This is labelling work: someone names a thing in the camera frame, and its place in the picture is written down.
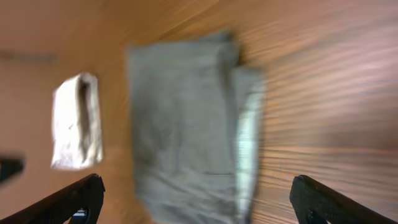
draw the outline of white folded cloth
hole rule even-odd
[[[79,170],[103,158],[98,82],[81,73],[55,90],[52,117],[54,169]]]

